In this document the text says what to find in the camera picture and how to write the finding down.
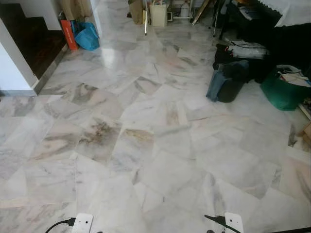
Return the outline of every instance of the brown paper bag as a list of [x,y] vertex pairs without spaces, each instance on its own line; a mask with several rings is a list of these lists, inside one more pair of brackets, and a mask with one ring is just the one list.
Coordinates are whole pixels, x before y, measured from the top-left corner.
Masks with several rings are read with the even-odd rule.
[[129,0],[130,12],[135,24],[142,24],[142,0]]

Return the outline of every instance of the white container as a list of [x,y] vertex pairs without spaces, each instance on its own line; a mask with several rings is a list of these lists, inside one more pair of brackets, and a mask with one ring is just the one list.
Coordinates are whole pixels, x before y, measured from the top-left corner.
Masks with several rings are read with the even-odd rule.
[[151,23],[154,27],[166,27],[167,5],[150,5]]
[[185,3],[180,8],[180,17],[182,17],[182,18],[189,17],[189,9],[190,9],[190,7],[189,7],[187,1],[185,1]]

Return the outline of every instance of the power cord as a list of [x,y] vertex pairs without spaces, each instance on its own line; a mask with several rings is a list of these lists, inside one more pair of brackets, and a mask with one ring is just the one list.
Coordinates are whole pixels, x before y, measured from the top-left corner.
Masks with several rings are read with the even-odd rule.
[[63,223],[68,224],[70,227],[73,227],[75,221],[76,221],[76,218],[75,217],[71,217],[70,219],[56,222],[45,233],[48,233],[52,228],[56,227],[57,225],[63,224]]

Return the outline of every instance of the clutter pile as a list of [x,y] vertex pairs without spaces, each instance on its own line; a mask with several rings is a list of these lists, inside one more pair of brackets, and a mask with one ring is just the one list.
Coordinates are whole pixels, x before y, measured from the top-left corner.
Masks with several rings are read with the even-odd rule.
[[86,22],[92,15],[88,1],[61,0],[62,10],[58,16],[61,22],[67,44],[71,50],[77,50],[78,45],[86,50],[95,50],[99,47],[99,36],[95,26]]

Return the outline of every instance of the wooden board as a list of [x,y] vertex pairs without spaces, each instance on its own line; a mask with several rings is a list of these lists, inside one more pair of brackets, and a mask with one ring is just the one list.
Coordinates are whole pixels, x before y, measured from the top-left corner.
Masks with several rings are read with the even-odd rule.
[[196,15],[193,19],[192,25],[194,25],[198,21],[199,17],[201,16],[201,14],[205,10],[205,8],[208,7],[211,2],[212,2],[212,0],[204,0],[202,5],[200,6],[200,9],[198,10],[198,12],[196,13]]

